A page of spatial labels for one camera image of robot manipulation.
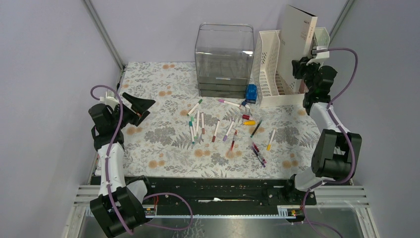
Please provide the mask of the red cap small bottle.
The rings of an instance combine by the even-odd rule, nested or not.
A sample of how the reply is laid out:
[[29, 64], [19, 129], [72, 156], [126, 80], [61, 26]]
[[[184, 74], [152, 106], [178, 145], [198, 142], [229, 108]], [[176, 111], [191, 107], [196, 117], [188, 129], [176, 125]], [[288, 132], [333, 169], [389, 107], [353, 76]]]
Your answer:
[[250, 116], [250, 115], [242, 115], [242, 119], [245, 119], [245, 120], [253, 120], [253, 117]]

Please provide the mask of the clear acrylic drawer organizer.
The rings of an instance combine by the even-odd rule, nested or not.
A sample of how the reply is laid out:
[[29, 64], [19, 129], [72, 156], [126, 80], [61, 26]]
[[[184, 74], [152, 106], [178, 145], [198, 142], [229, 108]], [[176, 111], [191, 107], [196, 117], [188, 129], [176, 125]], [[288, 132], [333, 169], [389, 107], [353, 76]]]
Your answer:
[[251, 25], [202, 23], [195, 43], [199, 95], [244, 99], [253, 60]]

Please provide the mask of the green clipboard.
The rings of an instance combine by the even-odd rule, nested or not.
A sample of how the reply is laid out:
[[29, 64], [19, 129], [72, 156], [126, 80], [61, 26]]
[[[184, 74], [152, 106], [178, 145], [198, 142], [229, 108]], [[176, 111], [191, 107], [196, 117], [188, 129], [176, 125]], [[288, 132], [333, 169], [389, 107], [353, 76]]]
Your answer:
[[330, 36], [326, 28], [317, 27], [314, 32], [315, 46], [329, 47]]

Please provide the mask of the beige notebook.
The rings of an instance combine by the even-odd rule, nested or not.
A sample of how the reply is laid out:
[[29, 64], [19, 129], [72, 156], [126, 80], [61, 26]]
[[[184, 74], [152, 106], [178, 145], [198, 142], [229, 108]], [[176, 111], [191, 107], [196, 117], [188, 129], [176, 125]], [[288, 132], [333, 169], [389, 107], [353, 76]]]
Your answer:
[[287, 5], [280, 32], [277, 71], [291, 94], [299, 92], [300, 79], [292, 75], [292, 61], [299, 61], [310, 51], [318, 17], [299, 8]]

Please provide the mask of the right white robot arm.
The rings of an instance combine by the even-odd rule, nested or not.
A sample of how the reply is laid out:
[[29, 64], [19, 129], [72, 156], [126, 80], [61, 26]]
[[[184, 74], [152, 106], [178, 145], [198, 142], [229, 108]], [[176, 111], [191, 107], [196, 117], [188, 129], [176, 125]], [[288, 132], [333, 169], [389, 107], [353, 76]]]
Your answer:
[[308, 57], [293, 60], [292, 68], [293, 77], [302, 80], [307, 88], [303, 107], [320, 130], [311, 166], [293, 175], [282, 192], [288, 203], [297, 204], [306, 193], [321, 185], [346, 183], [352, 178], [362, 138], [351, 133], [333, 109], [329, 93], [337, 71], [312, 62]]

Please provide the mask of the yellow small bottle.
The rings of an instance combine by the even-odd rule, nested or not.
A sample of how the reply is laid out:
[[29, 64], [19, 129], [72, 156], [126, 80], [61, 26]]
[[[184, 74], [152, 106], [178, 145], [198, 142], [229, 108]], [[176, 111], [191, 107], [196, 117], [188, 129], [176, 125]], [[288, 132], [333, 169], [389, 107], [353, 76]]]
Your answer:
[[248, 121], [243, 122], [243, 125], [255, 125], [255, 124], [256, 124], [255, 120], [248, 120]]

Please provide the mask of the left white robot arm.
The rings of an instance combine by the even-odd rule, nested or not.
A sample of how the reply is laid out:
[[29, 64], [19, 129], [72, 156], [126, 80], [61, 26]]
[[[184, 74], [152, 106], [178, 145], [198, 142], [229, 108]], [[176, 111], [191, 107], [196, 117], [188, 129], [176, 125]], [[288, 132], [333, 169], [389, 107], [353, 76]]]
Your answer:
[[127, 107], [113, 94], [100, 98], [88, 113], [94, 127], [91, 130], [94, 148], [102, 164], [100, 191], [90, 201], [90, 209], [99, 226], [108, 238], [146, 223], [144, 207], [152, 201], [154, 191], [148, 179], [140, 176], [131, 182], [125, 180], [123, 172], [124, 136], [122, 129], [127, 124], [138, 126], [149, 114], [155, 100], [141, 99], [123, 93], [131, 103]]

